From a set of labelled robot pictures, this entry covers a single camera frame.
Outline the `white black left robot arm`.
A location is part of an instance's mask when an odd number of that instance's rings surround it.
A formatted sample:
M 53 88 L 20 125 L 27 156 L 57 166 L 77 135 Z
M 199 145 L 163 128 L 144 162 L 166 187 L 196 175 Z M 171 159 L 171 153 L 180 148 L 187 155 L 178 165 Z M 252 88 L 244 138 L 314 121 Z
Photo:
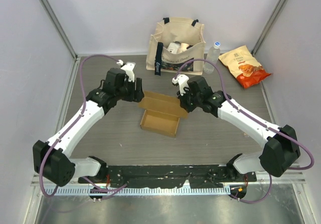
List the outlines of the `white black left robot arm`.
M 33 145 L 34 170 L 55 183 L 65 186 L 72 178 L 89 176 L 102 183 L 107 176 L 106 163 L 96 157 L 71 159 L 72 152 L 93 125 L 102 119 L 119 100 L 140 102 L 144 98 L 142 79 L 134 76 L 135 64 L 107 71 L 103 83 L 90 91 L 86 102 L 54 136 Z

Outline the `brown cardboard box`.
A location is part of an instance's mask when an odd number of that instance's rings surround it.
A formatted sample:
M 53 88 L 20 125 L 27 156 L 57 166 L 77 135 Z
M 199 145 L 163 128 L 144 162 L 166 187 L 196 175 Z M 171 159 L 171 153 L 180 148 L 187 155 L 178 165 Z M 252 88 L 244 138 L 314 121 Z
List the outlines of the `brown cardboard box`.
M 141 129 L 173 138 L 177 134 L 180 119 L 188 117 L 178 98 L 157 92 L 145 91 L 138 106 L 144 109 Z

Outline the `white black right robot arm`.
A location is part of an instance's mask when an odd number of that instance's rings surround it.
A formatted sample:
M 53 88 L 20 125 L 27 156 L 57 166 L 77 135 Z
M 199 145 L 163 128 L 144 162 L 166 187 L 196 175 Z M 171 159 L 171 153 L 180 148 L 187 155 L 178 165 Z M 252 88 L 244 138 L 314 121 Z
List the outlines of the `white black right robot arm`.
M 226 174 L 230 180 L 238 181 L 244 174 L 256 171 L 280 177 L 300 157 L 295 130 L 289 125 L 281 128 L 263 120 L 224 91 L 213 91 L 202 76 L 189 78 L 180 74 L 172 79 L 172 84 L 179 87 L 180 106 L 187 112 L 199 107 L 231 123 L 261 147 L 260 152 L 238 154 L 227 163 Z

